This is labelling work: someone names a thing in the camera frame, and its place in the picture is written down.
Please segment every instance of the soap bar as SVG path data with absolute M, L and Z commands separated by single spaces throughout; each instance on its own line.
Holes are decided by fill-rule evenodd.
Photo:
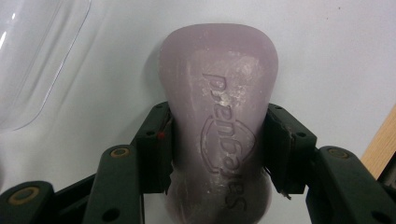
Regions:
M 192 25 L 163 41 L 159 66 L 175 119 L 171 217 L 257 223 L 271 199 L 261 135 L 276 81 L 273 43 L 246 25 Z

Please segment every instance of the clear plastic lid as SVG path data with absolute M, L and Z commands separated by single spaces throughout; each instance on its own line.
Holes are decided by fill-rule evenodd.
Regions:
M 46 103 L 90 0 L 2 0 L 0 133 L 31 123 Z

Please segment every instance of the wooden edge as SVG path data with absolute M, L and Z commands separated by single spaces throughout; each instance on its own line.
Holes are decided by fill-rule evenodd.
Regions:
M 396 105 L 368 146 L 361 162 L 378 179 L 396 151 Z

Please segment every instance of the embossed logo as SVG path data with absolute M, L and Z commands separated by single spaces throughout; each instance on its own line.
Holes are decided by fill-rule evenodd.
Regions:
M 208 172 L 221 175 L 228 182 L 229 193 L 225 198 L 228 208 L 248 203 L 243 197 L 244 183 L 241 171 L 244 161 L 252 153 L 255 136 L 248 127 L 235 117 L 230 97 L 227 94 L 225 77 L 203 74 L 208 80 L 213 100 L 213 114 L 201 132 L 201 156 Z

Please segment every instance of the screw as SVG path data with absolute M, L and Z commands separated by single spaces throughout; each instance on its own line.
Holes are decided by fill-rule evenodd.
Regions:
M 126 157 L 129 155 L 129 149 L 125 148 L 125 147 L 120 147 L 120 148 L 116 148 L 114 150 L 111 151 L 110 156 L 112 158 L 121 158 L 121 157 Z
M 337 149 L 337 148 L 330 148 L 329 153 L 330 153 L 330 155 L 340 158 L 340 159 L 347 159 L 349 157 L 345 151 Z
M 8 199 L 8 203 L 12 205 L 21 205 L 32 201 L 40 192 L 38 187 L 27 187 L 13 193 Z

